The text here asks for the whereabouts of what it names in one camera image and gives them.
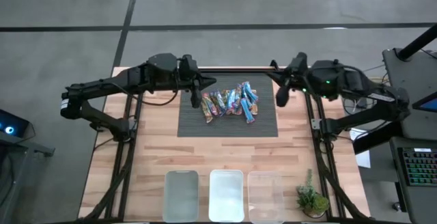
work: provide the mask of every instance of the gray floor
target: gray floor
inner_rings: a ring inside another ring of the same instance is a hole
[[[129,0],[0,0],[0,27],[123,25]],[[428,23],[436,0],[137,0],[132,25],[238,23]],[[338,58],[361,69],[378,66],[381,51],[402,47],[424,28],[130,32],[121,65],[150,55],[190,53],[201,66],[287,64],[298,51],[309,62]],[[87,122],[59,115],[60,94],[76,82],[109,76],[119,32],[0,33],[0,109],[36,125],[35,142],[57,148],[35,158],[20,196],[17,223],[76,217],[96,133]],[[367,72],[382,76],[384,70]],[[95,100],[102,108],[103,100]],[[371,214],[408,221],[390,209],[392,183],[365,182]]]

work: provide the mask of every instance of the keyboard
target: keyboard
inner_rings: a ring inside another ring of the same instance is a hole
[[[437,148],[398,148],[410,186],[437,186]]]

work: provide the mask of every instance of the plastic container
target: plastic container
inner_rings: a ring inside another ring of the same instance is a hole
[[[163,221],[195,222],[199,217],[199,175],[196,171],[169,171],[165,175]]]
[[[284,222],[282,179],[276,171],[252,171],[247,179],[249,219],[254,224]]]
[[[244,176],[240,170],[213,170],[210,174],[211,221],[228,223],[244,220]]]

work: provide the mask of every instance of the wooden tabletop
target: wooden tabletop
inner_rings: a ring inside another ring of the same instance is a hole
[[[115,68],[114,75],[123,69]],[[276,91],[278,86],[273,82],[272,85],[273,90]],[[146,93],[145,100],[165,102],[172,95],[172,92]],[[108,96],[104,112],[113,117],[122,117],[125,103],[124,94]],[[340,100],[333,102],[324,100],[323,105],[326,117],[344,116]],[[200,187],[198,221],[210,221],[208,218],[209,175],[213,169],[239,169],[244,173],[245,221],[249,221],[246,184],[247,175],[251,171],[278,171],[282,175],[286,221],[312,220],[298,209],[296,203],[296,187],[305,183],[308,169],[313,170],[313,184],[320,192],[305,97],[301,92],[290,92],[287,106],[276,107],[278,137],[178,137],[179,108],[179,96],[164,107],[145,104],[142,106],[125,221],[162,221],[164,179],[165,174],[172,170],[197,171]],[[100,133],[96,145],[109,138],[111,138],[109,132]],[[369,216],[369,207],[352,143],[347,139],[338,139],[334,143],[334,157],[340,185],[357,208]],[[79,216],[91,212],[108,189],[116,149],[117,144],[112,141],[94,152]],[[329,191],[334,216],[338,216],[330,187]],[[118,197],[119,194],[116,196],[114,214],[118,209]]]

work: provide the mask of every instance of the small plant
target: small plant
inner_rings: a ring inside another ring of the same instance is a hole
[[[308,169],[307,182],[298,186],[298,204],[303,212],[310,217],[322,216],[329,209],[329,200],[317,193],[313,186],[313,171]]]

